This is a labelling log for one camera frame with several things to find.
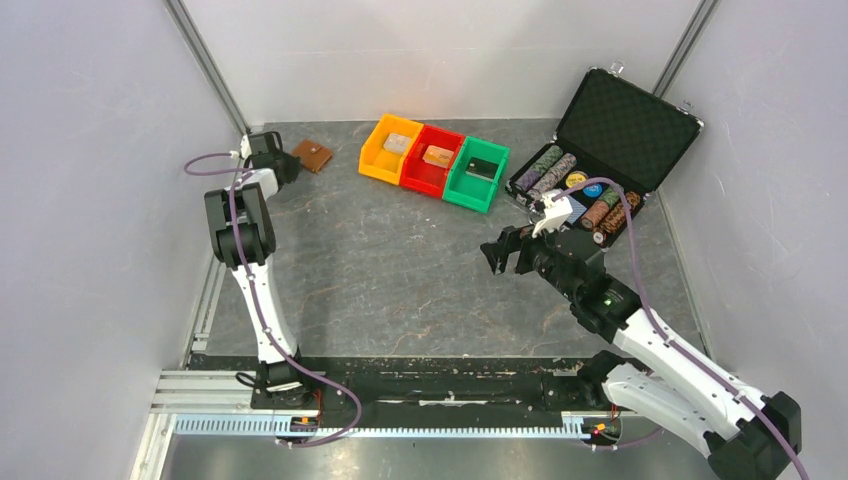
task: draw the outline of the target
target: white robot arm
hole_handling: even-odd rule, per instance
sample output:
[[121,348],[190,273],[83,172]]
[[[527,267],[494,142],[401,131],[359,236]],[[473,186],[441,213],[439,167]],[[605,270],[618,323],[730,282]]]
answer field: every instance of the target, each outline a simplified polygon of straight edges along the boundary
[[[207,192],[204,196],[212,250],[229,268],[245,297],[261,365],[257,387],[266,392],[293,390],[302,385],[300,373],[288,365],[268,338],[268,333],[272,333],[286,355],[298,357],[297,341],[285,321],[274,284],[273,253],[277,243],[265,201],[284,184],[297,178],[300,160],[283,151],[277,132],[246,135],[239,153],[245,159],[245,167],[251,171],[235,183],[236,218],[232,218],[230,212],[229,187]],[[236,248],[233,222],[239,225],[248,268],[243,265]],[[250,288],[251,280],[254,289]],[[261,318],[256,311],[254,293],[262,309]]]
[[543,198],[539,205],[544,216],[535,225],[507,227],[480,249],[496,274],[520,252],[516,273],[539,274],[571,302],[580,325],[633,357],[602,351],[578,371],[589,403],[649,418],[707,457],[722,480],[776,479],[790,459],[763,418],[797,454],[798,404],[783,392],[767,397],[728,373],[654,310],[652,322],[640,296],[606,273],[591,232],[562,228],[571,213],[568,200]]

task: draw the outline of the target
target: leather wallet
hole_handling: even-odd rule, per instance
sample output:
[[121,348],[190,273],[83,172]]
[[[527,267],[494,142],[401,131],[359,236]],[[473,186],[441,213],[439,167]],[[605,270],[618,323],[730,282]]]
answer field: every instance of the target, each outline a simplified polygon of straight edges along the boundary
[[333,158],[333,151],[320,143],[306,139],[294,147],[292,155],[300,157],[303,168],[312,173],[318,173]]

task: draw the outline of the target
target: orange bin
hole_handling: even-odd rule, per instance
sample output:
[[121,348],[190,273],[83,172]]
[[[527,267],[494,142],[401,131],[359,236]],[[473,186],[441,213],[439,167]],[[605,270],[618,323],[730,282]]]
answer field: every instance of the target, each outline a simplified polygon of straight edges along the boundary
[[[423,127],[421,123],[388,113],[384,114],[359,152],[359,173],[398,185],[406,156],[409,155]],[[410,138],[409,145],[402,154],[383,148],[383,144],[392,133]]]

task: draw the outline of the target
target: white wall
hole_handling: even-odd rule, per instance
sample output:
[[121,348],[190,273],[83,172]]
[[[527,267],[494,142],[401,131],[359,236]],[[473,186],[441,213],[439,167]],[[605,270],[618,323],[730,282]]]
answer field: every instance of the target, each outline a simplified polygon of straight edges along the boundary
[[651,90],[698,0],[185,0],[248,123],[560,117],[591,66]]
[[722,2],[669,93],[707,125],[663,194],[714,353],[801,403],[812,478],[848,471],[845,18]]
[[162,2],[0,6],[0,478],[127,478],[237,134]]

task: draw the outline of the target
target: poker chip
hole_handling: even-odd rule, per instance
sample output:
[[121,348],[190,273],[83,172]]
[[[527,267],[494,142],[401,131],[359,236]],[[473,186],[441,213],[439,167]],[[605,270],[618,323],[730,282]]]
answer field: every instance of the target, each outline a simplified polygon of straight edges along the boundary
[[574,165],[576,164],[577,158],[570,153],[566,153],[559,159],[559,161],[557,161],[557,163],[545,172],[545,175],[543,175],[542,178],[533,185],[533,188],[531,188],[527,194],[530,195],[531,198],[542,198],[542,195],[552,189],[554,185],[559,183],[559,181],[565,177],[565,174],[574,168]]
[[585,182],[588,179],[589,177],[581,171],[571,172],[567,177],[565,177],[565,186],[571,188],[578,183]]
[[[627,203],[630,204],[631,211],[642,203],[642,197],[636,194],[636,192],[627,192],[625,197],[627,198]],[[626,214],[624,213],[624,205],[619,202],[615,204],[615,207],[613,207],[607,216],[604,217],[595,231],[613,234],[621,230],[624,227],[625,222]]]
[[583,188],[583,194],[589,198],[597,198],[601,196],[601,192],[604,191],[604,187],[599,184],[589,185]]

